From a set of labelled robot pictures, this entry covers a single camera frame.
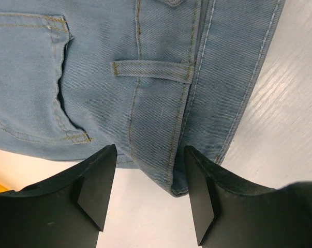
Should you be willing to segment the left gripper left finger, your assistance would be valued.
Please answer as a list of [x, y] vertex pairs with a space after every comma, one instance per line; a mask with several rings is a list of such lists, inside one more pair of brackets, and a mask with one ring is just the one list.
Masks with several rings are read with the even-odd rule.
[[0, 247], [96, 247], [116, 160], [108, 145], [50, 178], [0, 193]]

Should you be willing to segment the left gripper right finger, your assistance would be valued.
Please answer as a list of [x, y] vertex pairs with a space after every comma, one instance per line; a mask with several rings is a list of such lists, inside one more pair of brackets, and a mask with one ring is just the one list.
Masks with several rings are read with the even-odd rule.
[[312, 181], [281, 189], [248, 181], [186, 146], [184, 164], [201, 247], [312, 247]]

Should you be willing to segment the light blue denim skirt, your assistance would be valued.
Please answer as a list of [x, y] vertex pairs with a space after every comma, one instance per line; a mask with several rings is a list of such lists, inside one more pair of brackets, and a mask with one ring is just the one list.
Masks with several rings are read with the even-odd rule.
[[284, 1], [0, 1], [0, 150], [120, 168], [173, 196], [183, 151], [221, 163]]

